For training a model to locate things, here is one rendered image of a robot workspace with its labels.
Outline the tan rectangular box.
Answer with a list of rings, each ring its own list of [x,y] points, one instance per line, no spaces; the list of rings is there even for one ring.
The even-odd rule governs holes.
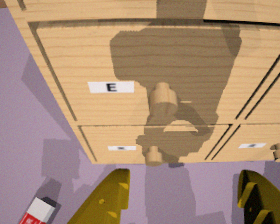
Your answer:
[[[146,122],[78,122],[70,103],[61,87],[50,60],[37,34],[40,21],[77,19],[119,19],[119,18],[169,18],[169,19],[211,19],[280,23],[280,13],[205,9],[205,8],[163,8],[163,7],[121,7],[121,8],[80,8],[27,11],[23,0],[4,0],[37,66],[39,67],[63,114],[82,145],[92,164],[145,164],[145,162],[98,162],[82,130],[82,125],[173,125],[173,124],[228,124],[227,130],[203,161],[181,161],[163,163],[200,163],[275,160],[246,159],[212,161],[213,156],[227,141],[239,124],[280,123],[280,120],[245,120],[245,117],[261,98],[280,72],[280,54],[260,84],[233,121],[146,121]]]

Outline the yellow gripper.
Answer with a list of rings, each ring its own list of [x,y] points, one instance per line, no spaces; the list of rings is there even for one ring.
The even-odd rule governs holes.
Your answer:
[[[67,224],[120,224],[128,209],[130,170],[115,169],[89,195]],[[244,208],[244,224],[280,224],[280,191],[264,176],[242,170],[237,206]]]

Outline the red and white eraser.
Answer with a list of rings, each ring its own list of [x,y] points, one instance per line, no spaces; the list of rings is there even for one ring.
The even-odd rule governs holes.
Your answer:
[[[55,207],[35,198],[19,224],[46,224]]]

